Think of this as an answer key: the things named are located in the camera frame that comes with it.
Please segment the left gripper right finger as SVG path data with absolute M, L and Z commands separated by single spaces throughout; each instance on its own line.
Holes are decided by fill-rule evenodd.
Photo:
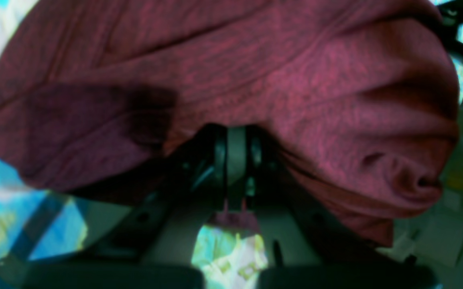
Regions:
M 268 135 L 246 127 L 246 209 L 263 236 L 268 267 L 257 289 L 435 289 L 428 267 L 378 253 L 311 196 Z

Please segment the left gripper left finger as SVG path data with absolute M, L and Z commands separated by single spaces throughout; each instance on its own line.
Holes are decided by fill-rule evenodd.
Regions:
M 191 264 L 202 225 L 226 208 L 227 135 L 209 124 L 160 168 L 153 192 L 122 221 L 73 254 L 0 261 L 0 276 L 16 289 L 204 289 Z

